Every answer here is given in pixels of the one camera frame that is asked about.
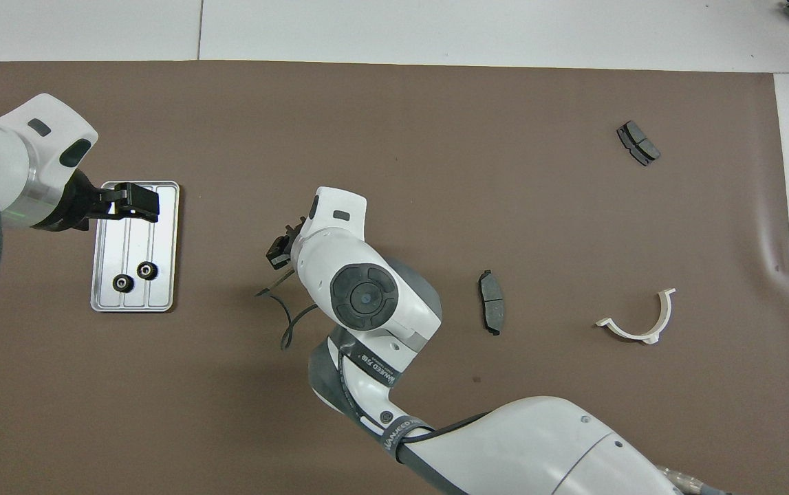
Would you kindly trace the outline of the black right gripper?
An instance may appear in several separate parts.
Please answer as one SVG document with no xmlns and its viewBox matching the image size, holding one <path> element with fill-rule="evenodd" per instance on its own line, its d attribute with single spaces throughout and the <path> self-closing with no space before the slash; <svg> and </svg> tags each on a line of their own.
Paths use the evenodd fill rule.
<svg viewBox="0 0 789 495">
<path fill-rule="evenodd" d="M 266 251 L 266 260 L 274 270 L 280 270 L 292 260 L 292 250 L 294 242 L 302 232 L 307 217 L 300 217 L 299 223 L 295 226 L 287 225 L 285 236 L 277 237 Z"/>
</svg>

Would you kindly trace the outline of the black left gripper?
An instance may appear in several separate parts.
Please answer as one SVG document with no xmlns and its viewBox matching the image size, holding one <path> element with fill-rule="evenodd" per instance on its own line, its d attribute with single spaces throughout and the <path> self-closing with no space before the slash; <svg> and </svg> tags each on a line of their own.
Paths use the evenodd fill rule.
<svg viewBox="0 0 789 495">
<path fill-rule="evenodd" d="M 116 207 L 115 201 L 126 197 L 126 207 Z M 76 229 L 88 231 L 90 219 L 139 219 L 158 222 L 159 197 L 156 191 L 136 183 L 116 183 L 113 188 L 97 188 L 82 171 L 76 171 L 67 182 L 61 202 L 54 211 L 54 231 Z M 132 207 L 152 207 L 140 209 Z"/>
</svg>

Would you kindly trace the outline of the silver metal tray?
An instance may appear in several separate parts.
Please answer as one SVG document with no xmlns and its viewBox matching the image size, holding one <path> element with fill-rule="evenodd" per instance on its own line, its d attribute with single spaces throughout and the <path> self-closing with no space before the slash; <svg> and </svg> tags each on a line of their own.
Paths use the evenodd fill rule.
<svg viewBox="0 0 789 495">
<path fill-rule="evenodd" d="M 164 313 L 174 304 L 180 185 L 176 181 L 134 183 L 158 194 L 158 222 L 139 219 L 96 222 L 89 299 L 90 307 L 96 312 Z M 155 280 L 137 276 L 137 265 L 144 261 L 159 267 Z M 112 288 L 112 279 L 118 274 L 133 277 L 134 288 L 129 294 L 120 294 Z"/>
</svg>

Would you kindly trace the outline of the brown table mat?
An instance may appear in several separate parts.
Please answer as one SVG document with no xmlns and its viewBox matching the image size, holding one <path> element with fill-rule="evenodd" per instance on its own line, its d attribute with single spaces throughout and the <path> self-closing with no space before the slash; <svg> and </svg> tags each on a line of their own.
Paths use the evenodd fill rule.
<svg viewBox="0 0 789 495">
<path fill-rule="evenodd" d="M 563 397 L 653 463 L 789 495 L 789 241 L 769 74 L 0 63 L 99 132 L 93 182 L 180 183 L 176 307 L 95 312 L 93 232 L 6 232 L 0 495 L 434 495 L 313 394 L 332 321 L 254 294 L 316 188 L 421 273 L 442 326 L 391 392 L 435 428 Z M 660 159 L 640 165 L 634 121 Z M 478 280 L 504 293 L 501 335 Z M 658 292 L 676 288 L 657 344 Z"/>
</svg>

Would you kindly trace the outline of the long grey brake pad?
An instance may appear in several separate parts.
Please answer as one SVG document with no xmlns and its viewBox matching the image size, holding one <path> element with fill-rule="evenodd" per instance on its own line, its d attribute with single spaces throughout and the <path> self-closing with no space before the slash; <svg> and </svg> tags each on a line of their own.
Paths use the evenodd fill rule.
<svg viewBox="0 0 789 495">
<path fill-rule="evenodd" d="M 478 286 L 486 331 L 493 336 L 500 336 L 505 320 L 504 293 L 501 285 L 492 270 L 487 269 L 480 275 Z"/>
</svg>

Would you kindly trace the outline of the short grey brake pad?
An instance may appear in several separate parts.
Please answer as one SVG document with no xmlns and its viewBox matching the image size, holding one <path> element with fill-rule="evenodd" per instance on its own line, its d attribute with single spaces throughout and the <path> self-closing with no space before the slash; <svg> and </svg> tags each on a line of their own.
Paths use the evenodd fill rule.
<svg viewBox="0 0 789 495">
<path fill-rule="evenodd" d="M 649 141 L 645 132 L 634 121 L 627 121 L 620 126 L 617 129 L 617 136 L 620 143 L 640 165 L 648 166 L 660 159 L 661 152 L 658 147 Z"/>
</svg>

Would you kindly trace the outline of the white curved plastic bracket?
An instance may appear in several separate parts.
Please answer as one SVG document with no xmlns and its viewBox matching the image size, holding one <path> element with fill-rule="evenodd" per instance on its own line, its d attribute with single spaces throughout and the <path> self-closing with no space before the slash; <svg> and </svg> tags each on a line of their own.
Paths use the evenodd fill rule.
<svg viewBox="0 0 789 495">
<path fill-rule="evenodd" d="M 614 335 L 617 335 L 619 338 L 624 338 L 634 342 L 642 342 L 646 345 L 657 344 L 660 341 L 662 332 L 664 332 L 671 322 L 672 295 L 676 294 L 676 292 L 677 289 L 672 287 L 668 289 L 662 289 L 662 291 L 659 291 L 658 294 L 656 294 L 658 295 L 660 303 L 658 319 L 656 319 L 656 322 L 649 330 L 646 330 L 642 334 L 626 332 L 624 329 L 621 329 L 621 327 L 618 326 L 618 324 L 614 322 L 614 319 L 612 318 L 603 318 L 598 320 L 598 322 L 595 322 L 594 325 L 598 328 L 607 329 L 608 331 L 614 333 Z"/>
</svg>

